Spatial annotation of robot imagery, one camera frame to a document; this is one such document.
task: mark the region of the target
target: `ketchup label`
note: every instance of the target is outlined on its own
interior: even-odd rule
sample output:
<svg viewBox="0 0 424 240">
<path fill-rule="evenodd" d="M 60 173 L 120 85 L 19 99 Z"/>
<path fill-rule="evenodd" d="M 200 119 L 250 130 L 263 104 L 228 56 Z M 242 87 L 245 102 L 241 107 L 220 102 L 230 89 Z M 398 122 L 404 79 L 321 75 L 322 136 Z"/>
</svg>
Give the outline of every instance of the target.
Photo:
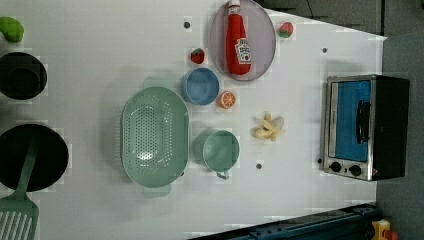
<svg viewBox="0 0 424 240">
<path fill-rule="evenodd" d="M 238 39 L 235 47 L 239 64 L 250 64 L 250 48 L 247 38 Z"/>
</svg>

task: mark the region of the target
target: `gray floor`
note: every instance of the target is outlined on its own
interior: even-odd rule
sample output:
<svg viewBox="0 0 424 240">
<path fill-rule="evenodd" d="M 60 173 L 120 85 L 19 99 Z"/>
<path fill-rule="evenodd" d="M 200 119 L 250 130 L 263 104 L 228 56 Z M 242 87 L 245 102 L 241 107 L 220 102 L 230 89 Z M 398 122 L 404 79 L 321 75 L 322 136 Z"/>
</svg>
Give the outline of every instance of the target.
<svg viewBox="0 0 424 240">
<path fill-rule="evenodd" d="M 411 86 L 405 177 L 378 182 L 377 206 L 401 239 L 424 239 L 424 31 L 389 37 L 383 55 L 384 75 Z"/>
<path fill-rule="evenodd" d="M 255 1 L 268 9 L 311 17 L 306 0 Z M 424 30 L 424 10 L 420 6 L 421 1 L 309 0 L 309 3 L 316 20 L 392 37 Z"/>
</svg>

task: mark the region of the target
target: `green vegetable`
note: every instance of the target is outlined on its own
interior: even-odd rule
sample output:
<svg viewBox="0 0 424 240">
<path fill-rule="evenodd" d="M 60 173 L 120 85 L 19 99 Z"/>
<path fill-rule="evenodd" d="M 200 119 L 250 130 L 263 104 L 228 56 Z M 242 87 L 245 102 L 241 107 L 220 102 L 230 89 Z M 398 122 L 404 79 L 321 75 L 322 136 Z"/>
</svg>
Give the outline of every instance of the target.
<svg viewBox="0 0 424 240">
<path fill-rule="evenodd" d="M 0 17 L 0 32 L 11 43 L 18 43 L 24 38 L 24 26 L 11 17 Z"/>
</svg>

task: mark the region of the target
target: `blue bowl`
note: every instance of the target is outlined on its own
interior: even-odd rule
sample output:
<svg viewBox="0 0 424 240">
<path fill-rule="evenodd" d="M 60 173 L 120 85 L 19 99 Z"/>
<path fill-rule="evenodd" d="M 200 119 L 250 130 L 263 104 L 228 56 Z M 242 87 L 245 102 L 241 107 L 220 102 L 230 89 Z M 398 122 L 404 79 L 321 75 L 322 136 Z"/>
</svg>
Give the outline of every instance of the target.
<svg viewBox="0 0 424 240">
<path fill-rule="evenodd" d="M 187 102 L 208 105 L 215 101 L 218 93 L 218 77 L 208 68 L 197 68 L 183 79 L 182 94 Z"/>
</svg>

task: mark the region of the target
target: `toaster oven door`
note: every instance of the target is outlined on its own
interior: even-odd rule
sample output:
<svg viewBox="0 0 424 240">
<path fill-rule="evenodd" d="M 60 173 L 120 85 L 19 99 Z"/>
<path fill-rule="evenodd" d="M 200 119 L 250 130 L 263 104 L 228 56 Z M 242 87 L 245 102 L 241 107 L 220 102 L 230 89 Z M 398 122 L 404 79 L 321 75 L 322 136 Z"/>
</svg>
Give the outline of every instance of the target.
<svg viewBox="0 0 424 240">
<path fill-rule="evenodd" d="M 331 84 L 329 156 L 368 160 L 370 81 Z"/>
</svg>

